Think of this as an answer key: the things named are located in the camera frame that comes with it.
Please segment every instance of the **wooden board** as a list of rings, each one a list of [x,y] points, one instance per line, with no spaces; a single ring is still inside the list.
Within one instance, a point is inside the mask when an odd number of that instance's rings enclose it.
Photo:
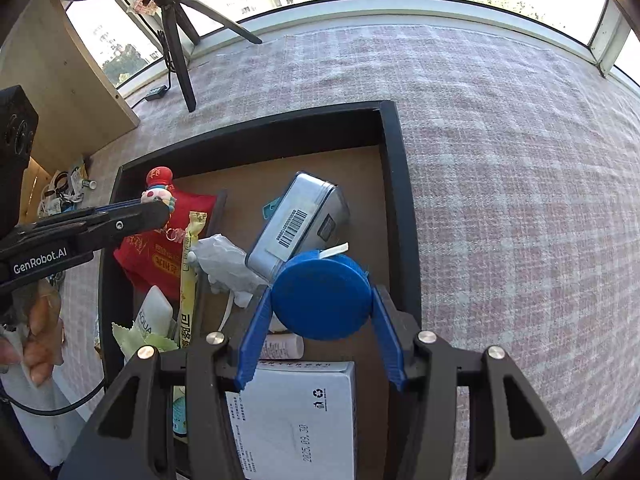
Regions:
[[[247,251],[264,224],[262,206],[279,197],[299,170],[342,187],[351,219],[340,241],[349,242],[348,255],[369,271],[374,283],[388,286],[385,193],[377,146],[270,160],[181,178],[175,184],[207,194],[227,189],[220,231]],[[225,294],[207,295],[203,332],[218,329],[225,305]],[[306,340],[304,359],[356,363],[358,478],[380,480],[386,455],[388,382],[371,325],[340,341]]]
[[[20,224],[35,222],[38,213],[40,195],[51,182],[51,176],[35,160],[30,158],[29,166],[22,176],[20,190]]]
[[[58,0],[32,0],[0,51],[0,88],[19,84],[40,117],[31,156],[66,170],[138,126]]]

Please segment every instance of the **white bottle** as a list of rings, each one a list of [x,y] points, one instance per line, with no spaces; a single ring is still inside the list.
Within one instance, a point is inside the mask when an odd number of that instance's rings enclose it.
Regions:
[[[164,297],[162,290],[154,285],[146,294],[134,325],[140,329],[143,336],[154,333],[167,337],[173,318],[174,310],[171,303]]]
[[[286,332],[289,330],[286,326],[282,324],[282,322],[278,319],[278,316],[275,313],[271,316],[271,321],[269,323],[269,332]]]
[[[305,342],[297,334],[269,334],[264,340],[260,359],[300,359]]]

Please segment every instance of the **red hat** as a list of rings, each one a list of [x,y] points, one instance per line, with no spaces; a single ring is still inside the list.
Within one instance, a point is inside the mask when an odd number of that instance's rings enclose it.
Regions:
[[[174,174],[169,168],[159,166],[146,174],[146,186],[168,186],[173,178]]]

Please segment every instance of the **black tripod leg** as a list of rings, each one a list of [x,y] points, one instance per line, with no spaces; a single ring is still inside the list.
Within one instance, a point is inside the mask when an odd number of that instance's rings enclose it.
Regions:
[[[178,25],[175,19],[175,7],[170,5],[162,8],[162,28],[166,35],[166,42],[169,46],[171,59],[174,62],[175,73],[178,76],[178,83],[187,103],[187,109],[193,112],[196,109],[196,96],[193,94],[193,87],[187,72],[187,63],[182,53],[182,44],[178,36]]]
[[[180,27],[184,33],[187,35],[191,41],[193,41],[194,45],[200,44],[200,35],[196,31],[196,28],[191,23],[191,20],[187,16],[187,13],[184,12],[184,9],[177,4],[175,7],[175,20],[178,22],[178,27]]]
[[[208,18],[211,18],[215,22],[221,23],[229,30],[234,31],[238,36],[242,36],[247,41],[251,41],[251,43],[262,44],[262,40],[258,38],[255,34],[250,33],[246,30],[242,25],[230,20],[226,16],[223,16],[216,10],[213,10],[211,7],[203,4],[200,0],[182,0],[182,4],[187,7],[191,7],[191,9],[197,10],[201,14],[204,14]]]

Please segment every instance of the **human hand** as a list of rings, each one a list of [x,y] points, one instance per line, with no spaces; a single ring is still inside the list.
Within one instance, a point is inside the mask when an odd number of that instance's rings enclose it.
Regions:
[[[51,377],[55,364],[62,364],[62,321],[59,315],[60,297],[49,283],[42,280],[29,312],[30,333],[22,352],[24,365],[36,386]],[[15,365],[20,361],[20,355],[11,343],[0,337],[0,365]]]

